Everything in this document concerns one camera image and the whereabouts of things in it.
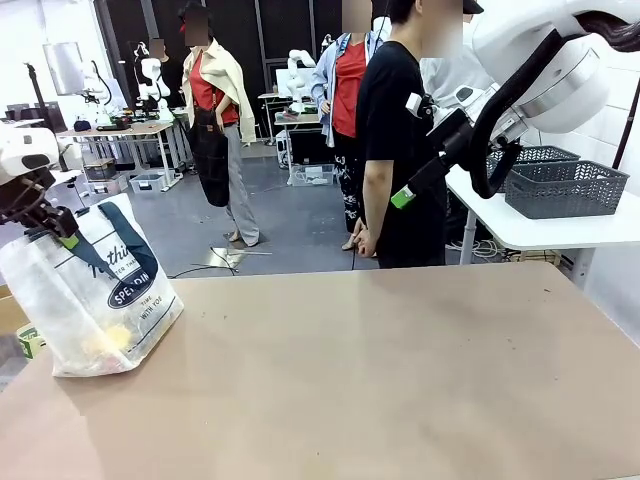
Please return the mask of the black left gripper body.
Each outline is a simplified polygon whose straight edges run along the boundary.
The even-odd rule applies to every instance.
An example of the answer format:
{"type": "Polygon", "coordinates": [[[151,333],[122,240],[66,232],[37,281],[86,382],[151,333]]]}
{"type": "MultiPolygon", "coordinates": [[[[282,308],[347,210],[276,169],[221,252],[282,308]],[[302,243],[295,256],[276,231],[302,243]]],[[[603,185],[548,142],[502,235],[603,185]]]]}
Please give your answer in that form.
{"type": "Polygon", "coordinates": [[[45,198],[55,182],[48,168],[39,168],[1,185],[1,223],[20,223],[45,198]]]}

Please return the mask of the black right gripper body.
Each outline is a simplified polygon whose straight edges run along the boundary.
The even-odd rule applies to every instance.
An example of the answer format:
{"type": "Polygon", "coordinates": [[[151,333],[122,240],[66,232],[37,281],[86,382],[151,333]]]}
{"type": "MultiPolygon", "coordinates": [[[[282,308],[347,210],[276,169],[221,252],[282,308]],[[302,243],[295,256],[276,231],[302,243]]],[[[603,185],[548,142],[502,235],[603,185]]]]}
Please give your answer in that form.
{"type": "Polygon", "coordinates": [[[435,159],[446,168],[460,163],[473,135],[473,123],[461,108],[450,111],[427,135],[435,159]]]}

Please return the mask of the person's right hand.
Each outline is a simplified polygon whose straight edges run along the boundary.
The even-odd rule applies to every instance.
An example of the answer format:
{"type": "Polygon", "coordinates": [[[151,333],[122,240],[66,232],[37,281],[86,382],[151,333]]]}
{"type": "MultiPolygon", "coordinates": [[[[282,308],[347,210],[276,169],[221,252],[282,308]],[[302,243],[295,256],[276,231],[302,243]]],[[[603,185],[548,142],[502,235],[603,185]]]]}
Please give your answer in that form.
{"type": "Polygon", "coordinates": [[[377,240],[370,230],[362,225],[355,237],[355,249],[363,258],[373,258],[376,255],[377,240]]]}

